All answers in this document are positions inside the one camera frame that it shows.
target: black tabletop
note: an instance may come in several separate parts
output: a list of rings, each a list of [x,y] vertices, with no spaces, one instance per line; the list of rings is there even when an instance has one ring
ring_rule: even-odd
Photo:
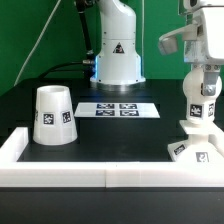
[[[154,103],[159,119],[76,118],[78,139],[60,147],[32,141],[36,89],[70,88],[79,102]],[[223,128],[223,93],[216,124]],[[187,138],[182,80],[149,80],[128,93],[90,89],[77,80],[24,80],[0,97],[0,144],[16,127],[28,127],[30,143],[18,162],[170,161],[167,144]],[[223,188],[1,188],[2,223],[223,223]]]

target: warning label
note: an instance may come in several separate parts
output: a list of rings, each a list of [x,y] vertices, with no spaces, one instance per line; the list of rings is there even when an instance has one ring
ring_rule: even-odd
[[[124,54],[124,49],[121,46],[121,43],[118,43],[118,45],[116,46],[116,48],[113,51],[114,54]]]

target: green backdrop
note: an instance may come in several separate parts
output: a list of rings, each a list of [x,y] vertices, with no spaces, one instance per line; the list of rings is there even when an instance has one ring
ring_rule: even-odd
[[[19,70],[35,44],[56,0],[0,2],[0,95],[13,87]],[[137,51],[142,53],[142,0],[123,0],[137,14]],[[185,24],[177,15],[178,1],[145,0],[144,75],[148,79],[182,79],[189,71],[183,63],[183,44],[173,55],[161,56],[158,38]],[[100,50],[100,17],[96,6],[87,11],[95,53]],[[22,79],[37,77],[56,64],[85,58],[81,25],[73,0],[62,0]]]

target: upside-down white cup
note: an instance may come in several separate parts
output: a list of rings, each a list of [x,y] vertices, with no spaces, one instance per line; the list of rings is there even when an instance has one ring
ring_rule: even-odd
[[[69,88],[37,89],[33,140],[42,145],[63,145],[77,138]]]

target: blue light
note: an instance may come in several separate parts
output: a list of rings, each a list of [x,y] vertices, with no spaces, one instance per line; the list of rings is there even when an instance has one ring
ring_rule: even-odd
[[[95,77],[95,79],[97,79],[97,77],[98,77],[98,58],[96,57],[96,59],[95,59],[95,75],[94,75],[94,77]]]

